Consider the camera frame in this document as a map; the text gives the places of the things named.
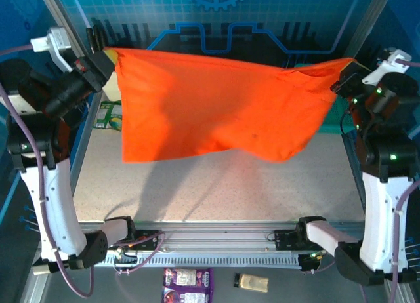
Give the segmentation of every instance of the cable clip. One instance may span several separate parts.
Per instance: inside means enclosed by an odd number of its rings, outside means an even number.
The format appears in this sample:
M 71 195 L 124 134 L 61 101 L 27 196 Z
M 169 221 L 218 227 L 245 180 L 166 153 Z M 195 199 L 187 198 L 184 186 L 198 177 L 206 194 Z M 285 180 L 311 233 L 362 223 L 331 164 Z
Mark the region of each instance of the cable clip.
M 398 216 L 404 215 L 404 212 L 402 210 L 394 210 L 394 213 L 396 213 Z

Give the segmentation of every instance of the black cable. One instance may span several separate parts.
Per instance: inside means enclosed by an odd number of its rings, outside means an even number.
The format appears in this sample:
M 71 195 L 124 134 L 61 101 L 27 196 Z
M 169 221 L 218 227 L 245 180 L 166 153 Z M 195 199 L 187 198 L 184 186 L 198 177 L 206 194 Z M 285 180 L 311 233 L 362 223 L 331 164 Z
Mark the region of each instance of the black cable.
M 303 272 L 303 274 L 304 274 L 304 275 L 314 275 L 315 273 L 324 272 L 324 271 L 326 271 L 328 268 L 330 268 L 330 267 L 334 266 L 334 264 L 335 264 L 335 259 L 333 259 L 333 261 L 332 261 L 331 263 L 329 263 L 327 266 L 325 266 L 325 267 L 323 267 L 323 268 L 319 268 L 319 267 L 318 267 L 318 269 L 316 269 L 316 270 L 310 270 L 309 272 Z
M 71 131 L 73 131 L 74 129 L 78 129 L 79 126 L 80 126 L 80 124 L 82 124 L 82 122 L 84 122 L 86 120 L 86 118 L 87 118 L 87 116 L 89 114 L 89 103 L 88 103 L 88 101 L 86 99 L 85 99 L 85 105 L 86 105 L 86 109 L 87 109 L 85 116 L 83 116 L 81 119 L 79 119 L 75 124 L 73 124 L 70 127 L 70 130 Z
M 346 115 L 350 115 L 350 106 L 348 107 L 347 110 L 345 110 L 345 112 L 342 114 L 341 119 L 340 119 L 340 130 L 341 130 L 341 134 L 344 137 L 346 137 L 346 138 L 354 141 L 355 139 L 354 138 L 351 138 L 348 134 L 346 134 L 344 132 L 344 129 L 343 129 L 343 121 L 344 121 L 344 118 L 346 117 Z
M 87 36 L 87 40 L 89 42 L 89 46 L 91 47 L 91 51 L 92 52 L 98 52 L 99 48 L 98 48 L 98 44 L 96 43 L 96 39 L 95 39 L 95 36 L 93 34 L 93 29 L 92 28 L 86 28 L 86 36 Z
M 126 270 L 127 269 L 127 267 L 117 267 L 117 265 L 118 264 L 128 264 L 128 265 L 131 265 L 131 264 L 137 264 L 137 262 L 138 262 L 138 258 L 137 257 L 135 257 L 136 259 L 135 260 L 132 260 L 132 261 L 130 261 L 130 262 L 124 262 L 124 263 L 119 263 L 119 262 L 116 262 L 116 257 L 114 256 L 114 265 L 113 265 L 113 267 L 114 267 L 114 270 L 117 272 L 117 273 L 121 273 L 123 270 Z
M 366 141 L 366 137 L 368 136 L 368 132 L 369 132 L 370 128 L 372 128 L 372 126 L 378 124 L 380 121 L 381 121 L 381 119 L 378 118 L 378 117 L 374 117 L 370 120 L 370 122 L 367 124 L 366 128 L 363 131 L 363 136 L 362 136 L 363 142 Z
M 274 238 L 274 239 L 270 238 L 270 235 L 273 235 L 273 234 L 274 234 L 274 236 L 276 235 L 274 232 L 271 232 L 270 234 L 267 235 L 267 241 L 269 241 L 269 242 L 275 242 L 276 241 L 276 238 Z
M 311 256 L 309 256 L 308 258 L 305 258 L 305 259 L 302 259 L 302 261 L 303 262 L 306 262 L 306 261 L 309 261 L 309 260 L 320 260 L 320 259 L 318 259 L 318 257 L 319 256 L 315 256 L 315 257 L 311 257 Z

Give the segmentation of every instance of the green package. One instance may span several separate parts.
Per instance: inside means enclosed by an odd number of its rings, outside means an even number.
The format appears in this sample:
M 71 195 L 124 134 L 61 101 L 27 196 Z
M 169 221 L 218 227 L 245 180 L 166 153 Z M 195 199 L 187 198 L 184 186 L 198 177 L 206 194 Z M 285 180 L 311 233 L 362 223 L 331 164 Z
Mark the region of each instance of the green package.
M 111 128 L 120 131 L 122 124 L 123 110 L 121 109 L 121 101 L 103 101 L 100 104 L 98 115 L 96 116 L 93 128 Z

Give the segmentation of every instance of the orange cloth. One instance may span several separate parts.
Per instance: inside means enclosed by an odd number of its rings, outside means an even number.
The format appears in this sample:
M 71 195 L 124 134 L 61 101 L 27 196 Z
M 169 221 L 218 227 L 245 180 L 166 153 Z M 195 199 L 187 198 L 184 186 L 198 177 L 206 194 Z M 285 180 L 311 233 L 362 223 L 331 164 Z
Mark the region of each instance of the orange cloth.
M 235 60 L 115 49 L 123 160 L 145 162 L 239 148 L 269 161 L 300 152 L 334 103 L 352 61 L 281 69 Z

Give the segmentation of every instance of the metal bar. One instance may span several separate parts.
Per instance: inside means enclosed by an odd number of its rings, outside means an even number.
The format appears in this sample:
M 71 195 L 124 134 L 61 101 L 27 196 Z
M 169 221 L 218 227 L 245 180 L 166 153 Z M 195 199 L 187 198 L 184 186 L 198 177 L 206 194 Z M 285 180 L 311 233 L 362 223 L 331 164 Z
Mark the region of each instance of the metal bar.
M 19 180 L 20 180 L 20 173 L 17 172 L 16 175 L 14 176 L 12 186 L 10 187 L 10 190 L 7 193 L 5 203 L 3 204 L 3 206 L 1 207 L 1 210 L 0 210 L 0 225 L 3 222 L 3 219 L 6 216 L 6 212 L 7 212 L 7 209 L 9 208 L 9 205 L 12 201 L 12 198 L 14 196 L 14 192 L 16 191 L 16 188 L 18 187 Z
M 306 40 L 306 38 L 308 37 L 309 29 L 310 29 L 310 22 L 307 22 L 304 24 L 301 41 Z
M 353 141 L 347 138 L 346 136 L 343 136 L 343 144 L 347 153 L 348 162 L 350 163 L 350 168 L 352 170 L 354 181 L 356 183 L 356 188 L 359 193 L 360 202 L 362 203 L 363 211 L 365 211 L 365 208 L 366 208 L 365 186 L 363 184 L 362 172 L 360 171 L 360 164 L 359 164 L 359 160 L 356 157 L 354 144 L 353 144 Z
M 293 45 L 296 42 L 297 39 L 297 34 L 299 32 L 299 28 L 301 27 L 301 23 L 300 22 L 296 22 L 295 26 L 293 27 L 293 32 L 291 34 L 291 39 L 290 39 L 290 43 Z
M 385 281 L 385 291 L 387 292 L 388 297 L 391 293 L 392 281 Z M 417 300 L 414 297 L 413 292 L 409 283 L 399 283 L 396 290 L 395 303 L 414 303 Z
M 115 254 L 108 251 L 104 261 L 96 264 L 96 267 L 129 268 L 142 263 L 151 252 L 127 252 L 118 263 L 115 263 Z M 192 267 L 209 266 L 216 267 L 258 267 L 258 268 L 282 268 L 300 270 L 298 254 L 242 254 L 232 256 L 231 254 L 177 254 L 177 253 L 157 253 L 144 265 L 145 268 L 164 268 L 164 267 Z
M 95 121 L 96 113 L 98 111 L 100 101 L 102 99 L 102 93 L 103 91 L 100 91 L 93 95 L 91 107 L 89 113 L 87 114 L 85 124 L 81 126 L 79 128 L 79 132 L 77 132 L 78 134 L 81 132 L 81 134 L 79 144 L 77 146 L 77 150 L 72 162 L 72 166 L 70 168 L 70 188 L 72 190 L 72 194 L 74 194 L 77 185 L 77 180 L 79 179 L 81 166 L 83 164 L 83 159 L 86 154 L 87 145 L 91 137 L 93 122 Z
M 35 276 L 32 271 L 29 272 L 28 278 L 22 296 L 20 297 L 20 303 L 39 303 L 42 299 L 43 291 L 48 281 L 48 275 Z
M 70 22 L 70 19 L 66 14 L 66 11 L 64 11 L 64 7 L 60 0 L 44 0 L 44 2 L 57 24 L 66 29 L 74 54 L 77 57 L 87 55 L 87 49 L 83 45 L 83 42 L 80 36 L 77 34 L 76 29 Z
M 289 33 L 290 22 L 286 22 L 283 27 L 282 40 L 287 41 L 287 34 Z
M 387 2 L 388 0 L 372 0 L 348 44 L 344 57 L 356 57 Z
M 82 230 L 97 230 L 101 223 L 82 223 Z M 171 254 L 216 255 L 229 254 L 239 258 L 245 254 L 263 254 L 265 256 L 284 253 L 276 250 L 276 244 L 269 235 L 274 230 L 292 230 L 295 222 L 142 222 L 137 229 L 159 230 L 165 233 L 161 247 Z M 363 237 L 364 224 L 333 223 L 338 230 L 357 239 Z M 303 250 L 287 254 L 310 254 Z

